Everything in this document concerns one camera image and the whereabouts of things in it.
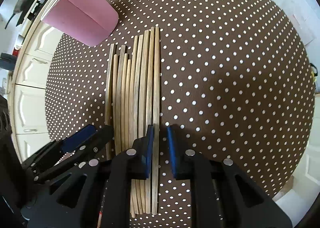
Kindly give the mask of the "pink utensil holder cup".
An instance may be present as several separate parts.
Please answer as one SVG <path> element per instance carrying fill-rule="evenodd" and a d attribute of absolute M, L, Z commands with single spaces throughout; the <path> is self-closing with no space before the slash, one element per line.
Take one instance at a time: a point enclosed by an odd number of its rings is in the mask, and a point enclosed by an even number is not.
<path fill-rule="evenodd" d="M 119 15 L 106 0 L 53 0 L 41 20 L 91 47 L 110 36 Z"/>

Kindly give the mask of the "brown polka dot tablecloth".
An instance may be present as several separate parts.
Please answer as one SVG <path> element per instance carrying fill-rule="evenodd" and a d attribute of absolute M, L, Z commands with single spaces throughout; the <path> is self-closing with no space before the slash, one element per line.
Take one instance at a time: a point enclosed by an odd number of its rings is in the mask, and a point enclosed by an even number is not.
<path fill-rule="evenodd" d="M 63 35 L 46 85 L 52 140 L 104 125 L 110 45 L 161 29 L 159 210 L 131 227 L 191 227 L 190 185 L 173 178 L 167 127 L 209 159 L 231 158 L 269 196 L 308 143 L 315 87 L 304 44 L 272 0 L 106 0 L 119 14 L 108 39 L 88 47 Z"/>

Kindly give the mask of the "red container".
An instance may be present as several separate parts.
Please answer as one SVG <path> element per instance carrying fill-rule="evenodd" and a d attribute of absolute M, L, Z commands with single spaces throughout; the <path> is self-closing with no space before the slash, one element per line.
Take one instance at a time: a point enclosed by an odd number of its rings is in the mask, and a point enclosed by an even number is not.
<path fill-rule="evenodd" d="M 20 48 L 14 48 L 13 51 L 12 51 L 12 54 L 13 54 L 14 56 L 18 57 L 19 52 L 20 52 Z"/>

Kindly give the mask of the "wooden chopstick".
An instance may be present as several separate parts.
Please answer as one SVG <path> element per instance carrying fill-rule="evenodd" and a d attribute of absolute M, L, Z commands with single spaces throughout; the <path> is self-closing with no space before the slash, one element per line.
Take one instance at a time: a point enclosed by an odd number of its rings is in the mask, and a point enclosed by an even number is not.
<path fill-rule="evenodd" d="M 139 82 L 139 114 L 138 114 L 138 135 L 144 137 L 146 135 L 146 90 L 148 77 L 148 61 L 149 61 L 149 45 L 150 45 L 150 30 L 144 31 L 143 50 L 140 67 L 140 82 Z M 150 210 L 150 179 L 140 181 L 140 193 L 142 199 L 143 213 Z"/>
<path fill-rule="evenodd" d="M 117 91 L 117 75 L 118 75 L 118 55 L 113 57 L 113 78 L 112 78 L 112 106 L 113 106 L 113 127 L 114 127 L 114 149 L 117 154 L 117 127 L 116 127 L 116 91 Z"/>
<path fill-rule="evenodd" d="M 140 83 L 140 69 L 141 69 L 141 60 L 142 60 L 142 51 L 143 51 L 143 35 L 140 35 L 138 38 L 138 45 L 136 47 L 136 63 L 135 63 L 135 78 L 134 78 L 134 91 L 133 91 L 133 140 L 138 138 L 138 103 L 139 103 L 139 83 Z M 135 214 L 142 214 L 142 200 L 140 194 L 140 181 L 133 180 L 133 203 L 135 208 Z"/>
<path fill-rule="evenodd" d="M 117 72 L 117 85 L 116 85 L 116 123 L 115 123 L 115 148 L 116 154 L 121 152 L 121 83 L 123 74 L 123 64 L 125 58 L 125 45 L 121 46 L 119 62 L 118 62 L 118 72 Z"/>
<path fill-rule="evenodd" d="M 147 84 L 146 84 L 146 116 L 145 126 L 148 130 L 148 125 L 152 124 L 152 107 L 153 107 L 153 66 L 154 66 L 154 50 L 155 50 L 155 28 L 150 29 L 149 37 L 149 54 L 148 54 L 148 70 L 147 70 Z M 149 178 L 145 183 L 145 201 L 146 213 L 151 213 L 152 197 L 151 197 L 151 182 L 152 182 L 152 165 L 150 165 Z"/>
<path fill-rule="evenodd" d="M 157 214 L 158 209 L 158 179 L 159 179 L 159 122 L 160 122 L 160 29 L 155 28 L 155 50 L 153 66 L 153 126 L 154 140 L 152 151 L 152 215 Z"/>
<path fill-rule="evenodd" d="M 106 75 L 106 94 L 105 94 L 105 123 L 111 125 L 111 103 L 112 103 L 112 73 L 113 73 L 113 57 L 115 54 L 116 46 L 114 43 L 110 45 L 109 60 Z"/>
<path fill-rule="evenodd" d="M 133 98 L 134 98 L 134 88 L 135 88 L 135 69 L 136 69 L 136 58 L 138 50 L 138 36 L 134 37 L 134 43 L 132 48 L 132 57 L 131 57 L 131 71 L 130 71 L 130 89 L 129 89 L 129 142 L 132 147 L 134 142 L 133 134 Z M 136 195 L 136 183 L 135 180 L 131 180 L 131 216 L 132 218 L 136 217 L 138 213 L 138 203 Z"/>
<path fill-rule="evenodd" d="M 126 82 L 125 82 L 125 110 L 124 110 L 124 130 L 125 149 L 129 148 L 129 96 L 130 96 L 131 59 L 127 61 Z"/>
<path fill-rule="evenodd" d="M 125 88 L 126 88 L 126 71 L 127 71 L 128 54 L 124 54 L 123 71 L 121 79 L 121 150 L 125 150 Z"/>

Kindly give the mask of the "cream lower kitchen cabinets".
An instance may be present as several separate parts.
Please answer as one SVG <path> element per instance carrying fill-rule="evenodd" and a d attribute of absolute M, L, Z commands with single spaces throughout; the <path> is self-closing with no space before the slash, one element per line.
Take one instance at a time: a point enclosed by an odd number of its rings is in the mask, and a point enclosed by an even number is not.
<path fill-rule="evenodd" d="M 45 0 L 29 26 L 8 82 L 12 142 L 20 161 L 50 141 L 45 115 L 49 67 L 62 36 L 42 20 L 57 0 Z"/>

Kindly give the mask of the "black knife block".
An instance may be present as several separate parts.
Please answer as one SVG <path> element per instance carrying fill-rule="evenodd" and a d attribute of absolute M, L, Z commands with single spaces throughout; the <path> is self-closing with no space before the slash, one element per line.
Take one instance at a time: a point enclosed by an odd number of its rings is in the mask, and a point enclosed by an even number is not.
<path fill-rule="evenodd" d="M 14 71 L 17 62 L 17 56 L 7 53 L 1 53 L 0 68 L 8 71 Z"/>

